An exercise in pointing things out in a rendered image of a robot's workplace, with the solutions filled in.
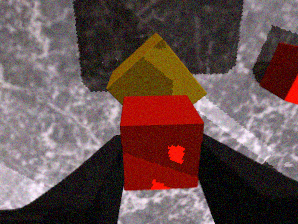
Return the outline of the red cube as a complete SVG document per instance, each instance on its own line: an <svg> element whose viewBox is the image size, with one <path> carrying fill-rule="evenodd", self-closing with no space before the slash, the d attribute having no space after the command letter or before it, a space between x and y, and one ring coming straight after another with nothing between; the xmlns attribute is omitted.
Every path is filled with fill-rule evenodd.
<svg viewBox="0 0 298 224"><path fill-rule="evenodd" d="M203 132L187 95L124 97L124 190L198 187Z"/></svg>
<svg viewBox="0 0 298 224"><path fill-rule="evenodd" d="M298 46L279 43L259 85L284 101L298 104Z"/></svg>

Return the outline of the yellow cube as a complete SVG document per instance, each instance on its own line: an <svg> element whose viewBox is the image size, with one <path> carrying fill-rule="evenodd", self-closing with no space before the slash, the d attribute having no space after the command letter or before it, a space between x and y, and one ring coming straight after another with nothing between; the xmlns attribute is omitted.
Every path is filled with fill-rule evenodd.
<svg viewBox="0 0 298 224"><path fill-rule="evenodd" d="M194 105L207 94L156 33L112 72L106 90L122 105L126 96L168 95L187 95Z"/></svg>

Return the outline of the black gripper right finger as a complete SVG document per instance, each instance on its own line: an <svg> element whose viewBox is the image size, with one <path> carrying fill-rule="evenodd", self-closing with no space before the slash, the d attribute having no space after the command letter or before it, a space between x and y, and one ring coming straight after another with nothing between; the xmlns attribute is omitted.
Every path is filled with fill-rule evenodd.
<svg viewBox="0 0 298 224"><path fill-rule="evenodd" d="M215 224L298 224L298 181L204 133L198 179Z"/></svg>

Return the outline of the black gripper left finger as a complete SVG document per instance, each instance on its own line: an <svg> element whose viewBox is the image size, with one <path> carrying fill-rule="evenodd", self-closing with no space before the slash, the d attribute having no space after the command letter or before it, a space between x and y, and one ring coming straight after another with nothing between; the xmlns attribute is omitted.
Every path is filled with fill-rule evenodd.
<svg viewBox="0 0 298 224"><path fill-rule="evenodd" d="M0 210L0 224L117 224L124 187L121 135L31 203Z"/></svg>

